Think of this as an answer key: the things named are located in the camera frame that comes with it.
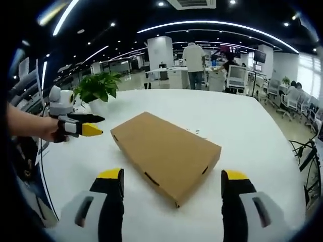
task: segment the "jeans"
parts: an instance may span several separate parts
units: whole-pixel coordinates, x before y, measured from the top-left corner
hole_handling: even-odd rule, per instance
[[[203,81],[203,72],[189,72],[188,77],[190,79],[191,89],[201,90],[202,81]]]

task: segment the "human hand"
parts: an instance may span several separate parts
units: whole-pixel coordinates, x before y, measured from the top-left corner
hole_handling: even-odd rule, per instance
[[[58,128],[58,119],[43,117],[39,138],[49,142],[54,142]],[[68,136],[64,136],[63,141],[68,141],[68,139]]]

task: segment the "box handle slot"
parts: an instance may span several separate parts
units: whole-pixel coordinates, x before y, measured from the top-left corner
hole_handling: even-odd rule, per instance
[[[207,169],[208,169],[208,166],[205,168],[205,170],[203,171],[202,175],[206,172]]]
[[[151,178],[151,176],[150,175],[148,175],[148,173],[147,172],[145,172],[145,175],[152,181],[152,183],[154,183],[155,185],[157,185],[157,186],[159,186],[159,184],[157,183],[157,182],[155,182],[155,180],[154,179],[152,179]]]

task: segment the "white shirt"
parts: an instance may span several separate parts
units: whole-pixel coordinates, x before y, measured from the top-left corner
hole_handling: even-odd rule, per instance
[[[296,88],[295,88],[295,87],[290,86],[290,87],[288,88],[288,90],[287,90],[287,93],[286,93],[286,94],[289,94],[290,92],[293,92],[293,91],[295,91],[295,90],[296,90]]]
[[[189,43],[183,51],[183,59],[186,60],[188,72],[202,72],[202,57],[205,56],[204,50],[195,43]]]

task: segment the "air vent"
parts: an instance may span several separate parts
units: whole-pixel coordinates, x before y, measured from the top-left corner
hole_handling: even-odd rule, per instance
[[[167,0],[175,9],[215,9],[216,0]]]

